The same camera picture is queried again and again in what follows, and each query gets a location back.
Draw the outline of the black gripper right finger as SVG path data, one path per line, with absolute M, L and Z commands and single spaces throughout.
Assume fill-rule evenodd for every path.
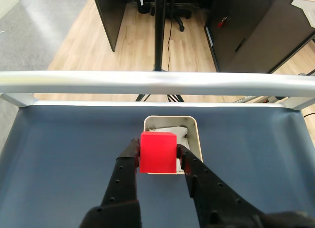
M 189 196 L 202 228 L 313 228 L 314 218 L 300 212 L 264 213 L 225 184 L 194 153 L 177 146 Z

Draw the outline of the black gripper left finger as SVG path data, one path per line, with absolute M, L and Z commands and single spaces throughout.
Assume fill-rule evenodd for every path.
M 136 169 L 139 167 L 139 140 L 131 140 L 118 156 L 105 195 L 99 206 L 88 211 L 81 228 L 140 228 Z

